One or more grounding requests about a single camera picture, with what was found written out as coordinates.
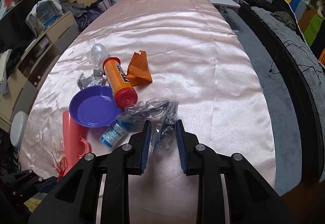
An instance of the bottle label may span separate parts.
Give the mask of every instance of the bottle label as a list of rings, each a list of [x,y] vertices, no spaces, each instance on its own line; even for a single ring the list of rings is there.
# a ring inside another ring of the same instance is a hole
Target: bottle label
[[[104,132],[104,134],[100,137],[100,140],[108,147],[113,148],[125,134],[126,131],[115,123]]]

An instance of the crumpled plastic bag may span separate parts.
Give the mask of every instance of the crumpled plastic bag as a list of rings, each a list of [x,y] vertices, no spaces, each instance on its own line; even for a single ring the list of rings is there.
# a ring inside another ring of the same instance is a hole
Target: crumpled plastic bag
[[[136,104],[125,107],[124,112],[117,116],[117,120],[127,123],[140,123],[147,119],[160,118],[156,132],[153,134],[151,144],[152,153],[170,148],[176,138],[175,124],[178,119],[178,101],[168,98],[154,98],[146,103],[140,101]]]
[[[82,73],[78,78],[77,85],[80,90],[91,86],[102,85],[104,83],[103,75],[104,70],[102,68],[94,68],[94,73],[88,78],[86,78],[84,73]]]
[[[124,111],[117,116],[117,120],[127,123],[141,123],[147,119],[160,117],[169,102],[168,98],[154,98],[146,103],[140,101],[125,107]]]
[[[94,44],[90,52],[93,64],[97,67],[102,67],[104,60],[109,57],[108,50],[103,44]]]
[[[161,124],[158,124],[156,128],[157,133],[152,135],[151,145],[153,145],[153,154],[169,149],[172,142],[175,140],[175,124],[178,119],[178,104],[178,101],[170,101],[164,110]]]

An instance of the black cable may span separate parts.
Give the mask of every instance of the black cable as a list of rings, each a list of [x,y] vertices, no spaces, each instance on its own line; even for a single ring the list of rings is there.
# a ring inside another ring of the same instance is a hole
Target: black cable
[[[295,47],[297,47],[297,48],[299,48],[300,50],[304,51],[305,54],[307,55],[307,57],[310,59],[310,61],[311,61],[313,64],[316,65],[316,63],[314,63],[314,62],[312,61],[312,59],[308,56],[308,54],[306,53],[306,51],[303,50],[303,49],[301,49],[301,47],[304,47],[304,46],[298,46],[298,45],[297,45],[295,42],[293,42],[292,40],[286,40],[286,41],[283,43],[283,45],[284,45],[286,42],[288,42],[288,41],[290,41],[291,44],[294,45]],[[281,45],[278,46],[278,48],[277,48],[277,53],[276,53],[274,59],[277,58],[278,51],[279,51],[279,48],[281,47]],[[272,73],[272,74],[280,74],[280,72],[277,72],[277,73],[273,73],[273,72],[272,72],[272,65],[273,65],[273,63],[274,63],[274,59],[272,60],[272,63],[271,63],[271,69],[269,70],[269,72]],[[305,70],[303,70],[301,73],[303,73],[303,72],[305,72],[306,70],[312,68],[312,69],[315,71],[315,74],[317,75],[318,81],[320,82],[320,84],[322,84],[322,83],[321,83],[321,80],[320,80],[320,77],[319,77],[319,75],[318,75],[317,72],[320,72],[320,73],[322,73],[322,74],[325,76],[324,72],[319,71],[319,70],[316,70],[314,66],[307,66],[307,65],[303,65],[303,64],[293,63],[293,62],[288,61],[286,58],[285,58],[285,60],[286,60],[288,63],[293,64],[293,65],[296,65],[296,66],[298,66],[298,67],[307,67],[307,68],[306,68]]]

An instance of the clear plastic bag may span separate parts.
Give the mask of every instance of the clear plastic bag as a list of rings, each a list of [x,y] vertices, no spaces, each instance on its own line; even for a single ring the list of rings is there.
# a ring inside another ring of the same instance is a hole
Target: clear plastic bag
[[[147,119],[160,117],[168,103],[167,98],[154,98],[146,103],[140,101],[124,108],[124,111],[117,116],[117,120],[127,123],[140,123]]]
[[[170,101],[167,108],[162,114],[161,126],[158,133],[153,135],[151,144],[153,145],[152,153],[169,149],[175,139],[175,124],[178,119],[178,101]]]
[[[175,139],[174,127],[178,111],[178,101],[168,98],[154,98],[146,103],[140,101],[124,109],[124,112],[117,116],[117,120],[127,123],[140,123],[147,119],[159,117],[161,122],[152,136],[152,153],[167,150]]]
[[[103,67],[102,64],[108,58],[108,50],[103,44],[94,44],[91,48],[91,59],[96,67]]]

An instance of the pink plastic handle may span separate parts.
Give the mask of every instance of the pink plastic handle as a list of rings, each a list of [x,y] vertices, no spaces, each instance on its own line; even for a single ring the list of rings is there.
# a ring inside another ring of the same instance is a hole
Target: pink plastic handle
[[[82,154],[78,154],[78,158],[81,159],[85,154],[90,153],[90,145],[89,143],[84,139],[84,138],[80,138],[79,144],[83,144],[84,145],[84,152]]]
[[[90,152],[89,143],[82,138],[86,132],[86,128],[77,124],[70,116],[69,111],[63,112],[62,115],[63,126],[63,144],[65,157],[68,162],[68,168],[64,175],[82,158],[86,153]],[[83,154],[79,154],[80,144],[83,144]]]

